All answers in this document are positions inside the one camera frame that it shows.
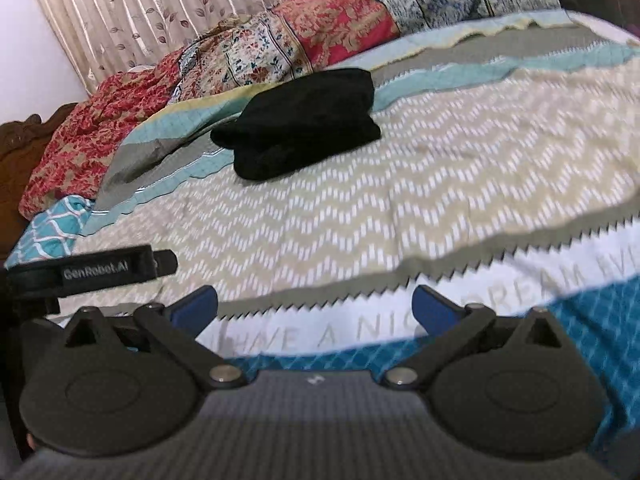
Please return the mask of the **black pants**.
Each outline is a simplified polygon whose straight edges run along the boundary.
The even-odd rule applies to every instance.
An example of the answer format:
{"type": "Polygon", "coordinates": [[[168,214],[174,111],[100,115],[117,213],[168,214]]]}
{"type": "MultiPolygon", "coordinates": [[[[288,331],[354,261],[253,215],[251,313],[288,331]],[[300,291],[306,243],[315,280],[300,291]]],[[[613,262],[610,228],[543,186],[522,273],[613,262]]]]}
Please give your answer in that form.
{"type": "Polygon", "coordinates": [[[241,179],[264,182],[380,140],[373,101],[367,70],[326,70],[256,94],[210,138],[233,152],[241,179]]]}

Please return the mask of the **teal lattice pillow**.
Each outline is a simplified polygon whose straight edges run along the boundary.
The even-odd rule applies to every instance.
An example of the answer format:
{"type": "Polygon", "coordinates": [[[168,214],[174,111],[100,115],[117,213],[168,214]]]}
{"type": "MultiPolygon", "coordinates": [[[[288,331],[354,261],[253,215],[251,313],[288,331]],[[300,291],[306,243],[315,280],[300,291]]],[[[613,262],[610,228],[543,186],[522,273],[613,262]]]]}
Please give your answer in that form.
{"type": "Polygon", "coordinates": [[[70,256],[93,204],[88,198],[70,195],[36,214],[6,258],[4,267],[70,256]]]}

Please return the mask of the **carved wooden headboard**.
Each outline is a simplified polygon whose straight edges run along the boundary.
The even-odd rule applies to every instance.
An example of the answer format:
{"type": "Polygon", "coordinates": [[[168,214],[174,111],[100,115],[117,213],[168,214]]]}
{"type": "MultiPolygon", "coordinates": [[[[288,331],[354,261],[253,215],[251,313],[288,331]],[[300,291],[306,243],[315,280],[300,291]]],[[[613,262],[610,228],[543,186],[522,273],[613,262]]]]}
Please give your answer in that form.
{"type": "Polygon", "coordinates": [[[18,203],[32,170],[39,164],[55,129],[75,106],[75,103],[64,104],[47,120],[38,114],[31,114],[22,122],[14,120],[1,125],[1,262],[6,261],[28,226],[28,221],[18,212],[18,203]]]}

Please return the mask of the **chevron patterned bedspread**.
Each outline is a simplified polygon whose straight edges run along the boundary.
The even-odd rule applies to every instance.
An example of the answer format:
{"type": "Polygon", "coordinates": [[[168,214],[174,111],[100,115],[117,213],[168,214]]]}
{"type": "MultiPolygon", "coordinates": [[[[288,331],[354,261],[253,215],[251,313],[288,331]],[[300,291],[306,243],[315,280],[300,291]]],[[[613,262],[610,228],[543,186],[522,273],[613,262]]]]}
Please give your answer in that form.
{"type": "Polygon", "coordinates": [[[381,136],[262,183],[212,135],[248,87],[165,107],[116,153],[75,252],[169,249],[167,278],[62,301],[122,313],[209,285],[201,341],[247,370],[382,370],[424,339],[426,285],[500,315],[549,308],[639,423],[639,46],[562,11],[420,32],[360,54],[381,136]]]}

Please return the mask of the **red floral pillow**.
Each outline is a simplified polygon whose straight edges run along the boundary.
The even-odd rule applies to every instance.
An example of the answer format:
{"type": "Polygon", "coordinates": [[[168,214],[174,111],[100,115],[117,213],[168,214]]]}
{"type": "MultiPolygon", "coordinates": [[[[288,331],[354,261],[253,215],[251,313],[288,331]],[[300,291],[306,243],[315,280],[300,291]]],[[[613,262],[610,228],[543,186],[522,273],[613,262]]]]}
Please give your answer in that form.
{"type": "Polygon", "coordinates": [[[54,130],[17,204],[31,219],[67,195],[93,200],[119,144],[168,104],[318,72],[399,37],[380,0],[280,0],[229,18],[137,73],[108,77],[54,130]]]}

